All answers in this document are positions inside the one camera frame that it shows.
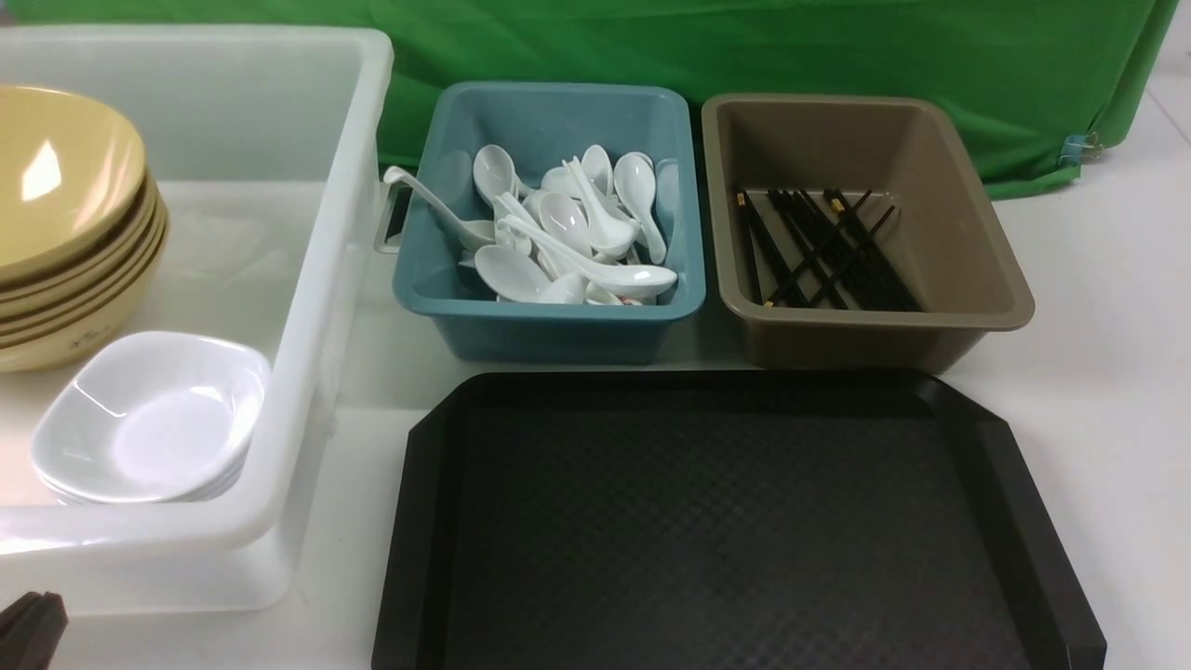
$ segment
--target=binder clip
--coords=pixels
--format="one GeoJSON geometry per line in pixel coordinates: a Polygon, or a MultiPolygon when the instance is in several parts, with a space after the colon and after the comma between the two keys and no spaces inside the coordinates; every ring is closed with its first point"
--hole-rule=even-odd
{"type": "Polygon", "coordinates": [[[67,608],[57,594],[27,593],[0,612],[0,670],[45,670],[66,631],[67,608]]]}
{"type": "Polygon", "coordinates": [[[1062,142],[1059,167],[1077,165],[1085,159],[1095,161],[1104,155],[1104,144],[1093,130],[1089,134],[1068,134],[1062,142]]]}

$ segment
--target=black object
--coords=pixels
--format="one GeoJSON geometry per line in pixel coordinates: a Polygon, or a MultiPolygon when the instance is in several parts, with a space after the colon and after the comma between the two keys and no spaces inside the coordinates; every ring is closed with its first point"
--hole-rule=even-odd
{"type": "MultiPolygon", "coordinates": [[[[736,192],[736,211],[743,224],[752,230],[753,238],[761,246],[761,255],[765,256],[765,262],[769,265],[778,282],[785,281],[790,276],[790,265],[786,264],[786,258],[781,256],[781,249],[778,248],[778,243],[769,234],[769,228],[765,226],[765,220],[761,219],[761,212],[756,211],[753,199],[748,196],[748,193],[743,190],[736,192]]],[[[787,292],[787,303],[790,302],[793,302],[796,307],[804,307],[807,303],[806,295],[798,287],[797,282],[792,283],[787,292]]]]}
{"type": "Polygon", "coordinates": [[[1100,670],[1009,427],[912,372],[473,378],[406,446],[375,670],[1100,670]]]}
{"type": "Polygon", "coordinates": [[[44,670],[50,666],[66,631],[62,596],[30,591],[0,612],[0,670],[44,670]]]}
{"type": "MultiPolygon", "coordinates": [[[[852,232],[856,239],[865,232],[865,224],[860,220],[860,214],[856,208],[848,202],[848,196],[843,194],[843,190],[838,188],[824,189],[823,196],[828,200],[838,200],[843,211],[840,213],[840,219],[844,221],[848,226],[848,231],[852,232]]],[[[869,262],[872,263],[873,274],[880,277],[880,281],[888,286],[893,300],[902,308],[902,311],[922,311],[922,305],[918,303],[917,298],[913,296],[913,292],[910,287],[902,281],[902,276],[893,269],[893,264],[890,263],[888,258],[885,257],[885,252],[881,251],[879,244],[873,244],[872,249],[866,251],[866,256],[869,256],[869,262]]]]}
{"type": "Polygon", "coordinates": [[[890,208],[885,209],[885,213],[881,214],[881,218],[877,221],[877,225],[874,225],[872,230],[866,231],[865,237],[862,239],[856,240],[856,248],[852,250],[852,255],[843,258],[843,263],[840,264],[840,268],[836,270],[835,276],[828,280],[828,282],[824,283],[822,288],[819,288],[819,292],[816,293],[813,298],[811,298],[810,301],[812,307],[817,306],[819,301],[823,300],[823,296],[828,294],[829,290],[831,290],[831,288],[836,284],[836,282],[840,281],[841,277],[848,275],[848,268],[850,268],[852,264],[856,262],[859,258],[862,258],[865,256],[865,251],[867,250],[868,246],[877,245],[873,239],[877,236],[877,232],[880,231],[881,226],[885,225],[885,221],[890,219],[890,215],[893,214],[893,208],[894,208],[893,205],[890,205],[890,208]]]}
{"type": "MultiPolygon", "coordinates": [[[[796,190],[793,193],[781,192],[779,195],[787,206],[790,207],[802,207],[806,215],[799,219],[799,223],[804,226],[803,233],[806,238],[812,240],[816,246],[823,245],[822,257],[831,265],[833,274],[840,274],[840,268],[852,255],[853,245],[848,240],[848,236],[844,233],[833,234],[835,232],[835,226],[833,221],[823,209],[807,195],[804,190],[796,190]]],[[[842,230],[847,232],[847,223],[843,223],[842,230]]],[[[877,309],[880,308],[881,301],[879,298],[871,295],[873,289],[873,280],[868,275],[868,268],[863,264],[858,264],[849,271],[842,275],[843,287],[852,293],[852,296],[856,299],[856,302],[863,309],[877,309]]]]}
{"type": "MultiPolygon", "coordinates": [[[[825,269],[823,269],[823,265],[819,264],[817,257],[818,253],[813,252],[811,245],[806,242],[806,239],[803,238],[802,231],[798,230],[798,223],[796,221],[797,215],[794,214],[794,212],[790,211],[790,208],[782,206],[777,190],[771,189],[768,192],[768,195],[769,195],[769,201],[773,203],[773,207],[778,211],[778,217],[781,219],[781,223],[786,225],[786,232],[788,232],[790,236],[793,237],[794,245],[798,246],[798,251],[802,252],[803,259],[810,261],[809,267],[811,269],[811,274],[813,274],[815,277],[818,278],[819,286],[827,284],[828,273],[825,269]]],[[[793,274],[793,271],[791,271],[791,277],[793,277],[794,281],[798,281],[798,277],[793,274]]],[[[836,290],[834,287],[830,290],[828,290],[827,295],[831,300],[831,305],[835,308],[837,309],[848,308],[848,302],[843,300],[843,298],[840,295],[840,292],[836,290]]]]}
{"type": "Polygon", "coordinates": [[[749,231],[748,224],[741,226],[741,239],[744,242],[744,264],[748,270],[749,299],[760,303],[761,275],[760,268],[756,267],[756,251],[753,249],[753,233],[749,231]]]}
{"type": "MultiPolygon", "coordinates": [[[[869,193],[872,193],[872,190],[869,190],[868,193],[865,193],[865,195],[862,198],[860,198],[860,200],[856,202],[858,207],[865,200],[868,199],[868,194],[869,193]]],[[[782,200],[782,206],[786,206],[786,201],[785,200],[782,200]]],[[[803,262],[798,263],[798,267],[796,267],[794,269],[790,270],[790,276],[786,276],[786,280],[782,281],[778,286],[778,288],[774,289],[774,292],[769,294],[769,298],[765,301],[765,306],[772,307],[778,301],[784,300],[785,295],[786,295],[786,292],[792,286],[797,284],[798,277],[802,276],[803,271],[805,271],[806,268],[809,268],[811,265],[811,263],[818,262],[818,256],[823,252],[823,249],[827,248],[827,245],[830,244],[842,231],[843,231],[843,221],[841,220],[841,221],[836,223],[831,227],[831,232],[827,237],[824,237],[822,240],[819,240],[819,243],[813,249],[811,249],[810,253],[807,253],[806,256],[803,257],[803,262]]]]}

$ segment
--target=blue plastic tub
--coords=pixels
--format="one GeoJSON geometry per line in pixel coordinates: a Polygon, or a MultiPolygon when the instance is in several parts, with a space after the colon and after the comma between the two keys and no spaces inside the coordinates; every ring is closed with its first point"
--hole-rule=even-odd
{"type": "Polygon", "coordinates": [[[545,170],[591,144],[615,161],[644,151],[657,171],[655,218],[669,245],[666,267],[678,283],[657,305],[537,305],[493,301],[474,273],[459,270],[460,246],[429,205],[410,205],[393,290],[407,309],[431,317],[466,361],[646,364],[666,330],[694,313],[706,295],[694,148],[686,101],[672,90],[596,83],[460,83],[435,107],[420,179],[463,219],[491,218],[472,184],[472,158],[499,144],[517,173],[536,186],[545,170]]]}

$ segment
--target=white plastic bin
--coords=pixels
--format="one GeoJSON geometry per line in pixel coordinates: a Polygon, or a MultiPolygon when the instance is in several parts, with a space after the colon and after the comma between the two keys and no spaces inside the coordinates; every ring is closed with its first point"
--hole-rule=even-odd
{"type": "MultiPolygon", "coordinates": [[[[392,58],[370,30],[0,31],[0,83],[94,96],[145,139],[175,226],[129,328],[217,334],[274,364],[227,494],[0,507],[0,603],[54,590],[73,615],[254,609],[287,591],[384,202],[375,133],[392,58]]],[[[68,372],[0,376],[0,464],[20,463],[39,403],[68,372]]],[[[10,470],[0,487],[27,475],[10,470]]]]}

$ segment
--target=brown plastic tub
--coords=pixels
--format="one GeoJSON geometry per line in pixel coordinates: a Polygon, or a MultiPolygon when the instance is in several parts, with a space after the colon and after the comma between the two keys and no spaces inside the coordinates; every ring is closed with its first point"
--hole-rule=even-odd
{"type": "MultiPolygon", "coordinates": [[[[761,368],[913,368],[942,372],[984,334],[1015,330],[1034,296],[955,126],[928,102],[888,98],[729,94],[703,107],[719,294],[744,321],[761,368]],[[860,209],[925,311],[766,307],[746,296],[750,269],[735,207],[744,188],[793,267],[802,255],[777,223],[766,188],[873,189],[860,209]]],[[[756,252],[761,289],[775,277],[756,252]]],[[[805,273],[807,294],[816,283],[805,273]]]]}

